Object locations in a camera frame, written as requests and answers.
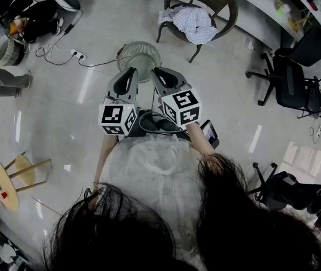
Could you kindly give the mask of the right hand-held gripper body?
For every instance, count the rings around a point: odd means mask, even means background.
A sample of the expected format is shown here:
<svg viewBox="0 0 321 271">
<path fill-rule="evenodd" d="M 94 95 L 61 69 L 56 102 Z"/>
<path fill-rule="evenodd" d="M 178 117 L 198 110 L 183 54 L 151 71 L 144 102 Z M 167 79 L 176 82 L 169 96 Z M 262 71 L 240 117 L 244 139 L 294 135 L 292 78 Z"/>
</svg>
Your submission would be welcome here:
<svg viewBox="0 0 321 271">
<path fill-rule="evenodd" d="M 198 122 L 202 112 L 202 102 L 199 94 L 185 79 L 174 70 L 170 70 L 177 79 L 178 84 L 174 88 L 164 88 L 153 75 L 151 78 L 159 95 L 160 108 L 163 114 L 180 128 L 190 123 Z"/>
</svg>

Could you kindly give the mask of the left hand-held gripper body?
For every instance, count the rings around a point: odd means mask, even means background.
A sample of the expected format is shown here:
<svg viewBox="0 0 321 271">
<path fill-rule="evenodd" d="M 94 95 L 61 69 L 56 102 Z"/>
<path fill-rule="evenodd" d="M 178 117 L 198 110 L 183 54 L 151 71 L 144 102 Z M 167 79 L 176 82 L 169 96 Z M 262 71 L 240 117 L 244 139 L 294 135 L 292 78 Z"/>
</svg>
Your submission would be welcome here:
<svg viewBox="0 0 321 271">
<path fill-rule="evenodd" d="M 107 84 L 103 103 L 98 109 L 98 125 L 105 134 L 112 136 L 127 136 L 136 119 L 137 107 L 136 96 L 138 94 L 138 72 L 136 70 L 136 95 L 117 95 L 114 92 L 114 84 L 120 77 L 119 72 Z"/>
</svg>

